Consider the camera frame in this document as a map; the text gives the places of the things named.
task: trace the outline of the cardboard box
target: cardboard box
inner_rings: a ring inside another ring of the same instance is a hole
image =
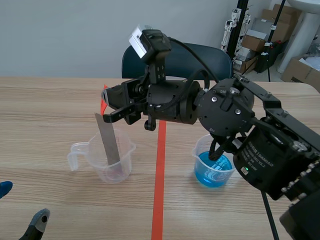
[[[246,48],[246,47],[241,47],[238,51],[238,55],[236,56],[236,59],[240,61],[248,61],[250,59],[253,59],[256,56],[256,52]]]
[[[252,30],[252,29],[249,29],[247,32],[246,32],[247,35],[251,36],[251,37],[255,37],[257,39],[262,39],[262,40],[268,40],[267,38],[267,34],[264,33],[264,32],[260,32],[260,31],[256,31],[256,30]]]
[[[253,50],[258,53],[262,53],[265,47],[265,43],[265,40],[245,35],[241,45],[247,49]]]
[[[257,58],[258,57],[256,56],[248,61],[236,60],[233,63],[233,69],[236,70],[238,73],[243,74],[249,68],[245,73],[250,73],[253,69],[255,69],[257,65]]]
[[[257,19],[254,22],[252,29],[255,31],[266,33],[267,38],[269,38],[271,32],[270,27],[272,24],[274,24],[279,9],[279,4],[275,4],[273,10],[263,9],[261,19]],[[286,42],[287,40],[289,40],[295,30],[301,13],[302,11],[298,9],[290,6],[284,6],[277,23],[276,30],[273,33],[271,42]]]
[[[277,17],[277,14],[279,12],[280,6],[281,6],[280,4],[275,4],[273,6],[272,11],[273,11],[274,19],[276,19],[276,17]],[[299,10],[299,9],[296,9],[294,7],[291,7],[291,6],[283,6],[283,9],[282,9],[282,12],[280,14],[279,20],[281,20],[281,21],[283,21],[285,23],[288,23],[288,22],[286,22],[286,20],[287,20],[288,15],[290,15],[290,16],[294,16],[296,18],[294,20],[296,20],[298,22],[301,14],[302,14],[302,11]]]
[[[274,17],[274,12],[272,10],[269,10],[269,9],[262,10],[262,15],[261,15],[262,22],[266,22],[266,21],[274,22],[275,19],[273,17]]]
[[[293,57],[282,75],[282,80],[288,83],[305,83],[314,87],[320,93],[320,71],[301,61],[302,57]]]

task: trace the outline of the black pole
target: black pole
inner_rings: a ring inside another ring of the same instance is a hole
[[[262,199],[263,199],[265,211],[266,211],[266,214],[267,214],[267,216],[268,216],[269,223],[270,223],[270,227],[271,227],[271,231],[272,231],[273,238],[274,238],[274,240],[279,240],[279,235],[278,235],[278,232],[277,232],[277,227],[276,227],[274,218],[273,218],[273,216],[272,216],[272,212],[271,212],[271,209],[270,209],[270,205],[269,205],[269,202],[268,202],[267,195],[266,195],[266,193],[263,192],[263,191],[261,191],[261,195],[262,195]]]
[[[275,20],[274,20],[274,24],[272,25],[273,27],[271,28],[271,32],[270,32],[268,41],[267,41],[267,42],[265,43],[265,45],[264,45],[264,50],[263,50],[263,52],[261,53],[261,56],[258,56],[258,58],[257,58],[253,63],[251,63],[251,65],[246,69],[246,71],[247,71],[248,69],[250,69],[251,66],[252,66],[253,64],[255,64],[255,62],[258,61],[260,57],[267,57],[267,58],[266,58],[266,61],[267,61],[266,63],[267,63],[267,68],[268,68],[268,80],[269,80],[269,82],[271,81],[271,80],[270,80],[270,70],[269,70],[269,58],[268,58],[269,48],[272,46],[272,44],[271,44],[271,39],[272,39],[272,37],[274,36],[274,32],[275,32],[275,30],[276,30],[276,28],[277,28],[277,23],[278,23],[278,21],[279,21],[279,18],[280,18],[280,15],[281,15],[282,9],[284,8],[285,3],[286,3],[286,0],[282,0],[281,5],[280,5],[280,9],[279,9],[279,11],[278,11],[278,13],[277,13],[277,15],[276,15],[276,18],[275,18]]]
[[[246,16],[248,2],[249,0],[238,0],[238,4],[236,6],[237,9],[241,9],[241,14],[240,14],[239,22],[236,24],[236,27],[231,31],[228,47],[226,49],[227,51],[226,53],[230,56],[231,59],[233,59],[236,56],[235,51],[237,48],[242,24]]]

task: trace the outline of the blue liquid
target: blue liquid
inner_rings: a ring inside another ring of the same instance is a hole
[[[209,152],[205,151],[199,155],[199,158],[204,162],[207,166],[220,170],[220,171],[228,171],[232,169],[232,164],[229,159],[222,155],[217,161],[211,161],[209,159]],[[210,188],[217,188],[224,185],[229,179],[230,173],[212,171],[211,169],[206,168],[202,164],[199,165],[199,168],[194,169],[194,173],[196,178],[200,183],[206,185]]]

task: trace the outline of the table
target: table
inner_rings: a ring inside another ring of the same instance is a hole
[[[132,172],[117,184],[101,182],[84,159],[71,172],[70,146],[97,131],[104,84],[121,79],[0,78],[0,181],[14,183],[0,200],[0,240],[17,240],[32,216],[48,208],[45,240],[151,239],[158,130],[146,117],[114,124],[136,143]],[[284,109],[320,133],[320,95],[302,83],[259,82]],[[264,114],[262,103],[253,109]],[[271,240],[260,192],[235,172],[226,186],[209,189],[194,177],[191,150],[208,134],[196,122],[167,122],[164,179],[164,240]],[[279,222],[289,201],[270,201],[280,239],[291,239]]]

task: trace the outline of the black chair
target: black chair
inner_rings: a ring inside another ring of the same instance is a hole
[[[231,78],[233,63],[225,52],[220,49],[192,43],[185,43],[191,48],[216,74],[219,81]],[[165,74],[171,77],[188,78],[195,71],[204,67],[185,48],[171,42],[172,50],[165,58]],[[146,65],[141,61],[132,46],[129,46],[122,57],[122,78],[136,79],[145,74]]]

